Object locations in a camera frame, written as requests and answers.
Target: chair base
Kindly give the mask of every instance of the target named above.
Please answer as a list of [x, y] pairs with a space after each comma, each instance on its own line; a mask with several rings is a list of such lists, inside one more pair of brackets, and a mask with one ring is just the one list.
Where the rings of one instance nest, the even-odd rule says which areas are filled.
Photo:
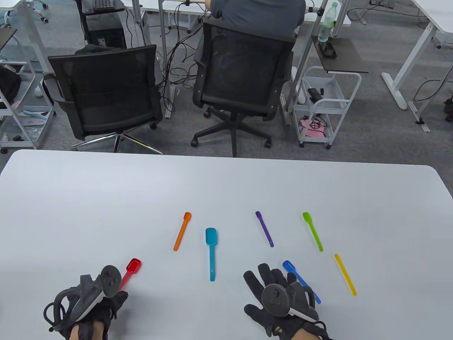
[[218, 118], [223, 120], [223, 123], [214, 125], [208, 129], [203, 131], [197, 132], [193, 135], [193, 139], [190, 142], [192, 147], [198, 146], [198, 138], [211, 135], [216, 132], [220, 132], [223, 130], [230, 130], [231, 133], [231, 148], [233, 151], [233, 157], [237, 157], [237, 147], [236, 147], [236, 131], [241, 130], [247, 133], [250, 133], [254, 136], [258, 136], [261, 138], [266, 139], [266, 143], [264, 146], [268, 149], [272, 146], [272, 137], [267, 133], [261, 132], [257, 129], [254, 129], [247, 124], [243, 123], [242, 120], [247, 117], [246, 115], [240, 115], [238, 113], [232, 112], [231, 115], [227, 115], [213, 107], [208, 107], [206, 112], [204, 113], [205, 118], [209, 118], [211, 114], [217, 116]]
[[118, 152], [118, 149], [120, 147], [120, 143], [124, 139], [128, 139], [128, 140], [130, 140], [130, 141], [132, 141], [132, 142], [134, 142], [134, 143], [136, 143], [136, 144], [138, 144], [140, 146], [143, 146], [143, 147], [155, 152], [156, 154], [163, 155], [162, 151], [157, 150], [157, 149], [153, 148], [152, 146], [149, 146], [148, 144], [138, 140], [137, 138], [129, 135], [126, 132], [123, 132], [123, 133], [109, 133], [108, 135], [93, 139], [92, 141], [86, 141], [86, 142], [82, 142], [82, 143], [78, 143], [76, 145], [73, 145], [72, 148], [73, 148], [73, 150], [77, 151], [77, 148], [79, 148], [79, 147], [87, 146], [87, 145], [90, 145], [90, 144], [95, 144], [95, 143], [98, 143], [100, 141], [106, 141], [106, 140], [112, 139], [112, 138], [115, 138], [115, 145], [113, 147], [113, 152], [115, 152], [115, 153]]

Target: gray shirt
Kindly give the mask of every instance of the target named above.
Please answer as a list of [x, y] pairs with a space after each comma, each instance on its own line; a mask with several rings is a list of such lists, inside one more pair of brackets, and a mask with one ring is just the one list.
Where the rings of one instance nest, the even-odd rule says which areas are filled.
[[227, 24], [294, 38], [303, 23], [305, 0], [211, 0], [211, 13]]

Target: plastic bottle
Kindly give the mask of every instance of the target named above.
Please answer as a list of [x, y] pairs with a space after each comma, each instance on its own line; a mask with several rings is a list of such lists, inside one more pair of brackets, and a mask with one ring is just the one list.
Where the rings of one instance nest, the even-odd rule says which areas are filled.
[[324, 17], [323, 26], [321, 27], [318, 36], [318, 41], [321, 43], [325, 43], [330, 37], [330, 31], [337, 17], [337, 6], [337, 2], [332, 3], [332, 7], [327, 11], [326, 16]]

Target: floor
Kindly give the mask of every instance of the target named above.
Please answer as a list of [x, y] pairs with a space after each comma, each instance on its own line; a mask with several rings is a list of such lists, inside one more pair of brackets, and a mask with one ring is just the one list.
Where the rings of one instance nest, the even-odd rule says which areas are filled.
[[[50, 55], [72, 54], [83, 47], [82, 30], [75, 3], [72, 0], [47, 0], [50, 6], [47, 14], [50, 22], [43, 24], [36, 17], [38, 29], [44, 45]], [[451, 193], [453, 193], [453, 124], [447, 123], [443, 113], [442, 101], [447, 99], [448, 86], [443, 88], [427, 110], [424, 120], [431, 133], [423, 133], [410, 111], [401, 111], [390, 92], [387, 90], [380, 74], [389, 72], [393, 77], [409, 55], [422, 29], [417, 26], [423, 18], [417, 17], [417, 10], [407, 6], [397, 5], [395, 11], [413, 16], [402, 16], [370, 11], [366, 14], [368, 25], [353, 22], [351, 27], [344, 28], [342, 36], [353, 39], [362, 58], [370, 65], [370, 73], [363, 77], [354, 103], [351, 105], [340, 132], [330, 150], [319, 144], [308, 144], [299, 148], [294, 127], [286, 128], [278, 115], [273, 121], [263, 122], [258, 118], [247, 121], [273, 137], [271, 149], [264, 148], [264, 140], [238, 133], [238, 155], [249, 158], [272, 158], [294, 160], [323, 160], [346, 162], [373, 162], [423, 164], [434, 167]], [[152, 25], [158, 25], [157, 14], [150, 15]], [[19, 22], [17, 13], [11, 16], [14, 27], [19, 29], [18, 36], [23, 44], [29, 42]], [[135, 30], [129, 16], [129, 28], [132, 31], [132, 44], [137, 45]], [[126, 40], [130, 34], [125, 30]], [[159, 27], [151, 28], [154, 42], [160, 47]], [[189, 40], [194, 46], [198, 37]], [[167, 35], [167, 46], [172, 47], [176, 42], [176, 30]], [[28, 53], [36, 59], [31, 48]], [[9, 59], [20, 59], [17, 46], [9, 44], [1, 54]], [[177, 52], [175, 66], [188, 68], [192, 59], [181, 64], [184, 49]], [[300, 57], [300, 48], [296, 48], [296, 58]], [[427, 79], [441, 79], [451, 67], [453, 51], [448, 48], [436, 49], [436, 44], [428, 46], [419, 60], [409, 79], [401, 91], [406, 98], [412, 98], [418, 87]], [[312, 54], [309, 65], [319, 64], [317, 57]], [[419, 97], [428, 97], [435, 83], [428, 83], [419, 93]], [[203, 110], [192, 104], [191, 89], [178, 86], [179, 93], [174, 103], [176, 113], [169, 120], [163, 120], [157, 130], [141, 128], [134, 136], [170, 155], [198, 155], [231, 157], [231, 140], [228, 132], [201, 138], [197, 149], [190, 146], [190, 140], [195, 132], [217, 123], [216, 118], [205, 119]], [[53, 121], [49, 133], [42, 145], [44, 149], [70, 150], [75, 144], [72, 131], [66, 115], [58, 114]], [[113, 141], [84, 148], [85, 151], [113, 150]], [[147, 150], [124, 141], [120, 152], [147, 153]], [[0, 155], [0, 170], [6, 164], [12, 152]]]

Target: red spoon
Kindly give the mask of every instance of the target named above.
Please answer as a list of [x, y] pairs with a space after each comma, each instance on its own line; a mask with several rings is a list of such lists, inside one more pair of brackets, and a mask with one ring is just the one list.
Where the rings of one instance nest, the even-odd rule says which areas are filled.
[[138, 269], [140, 268], [141, 266], [141, 261], [137, 258], [133, 258], [129, 264], [127, 265], [126, 267], [126, 274], [124, 275], [123, 277], [123, 280], [121, 280], [121, 287], [120, 287], [120, 291], [123, 290], [124, 286], [126, 285], [126, 283], [129, 281], [130, 277], [133, 275], [133, 274], [136, 274], [138, 272]]

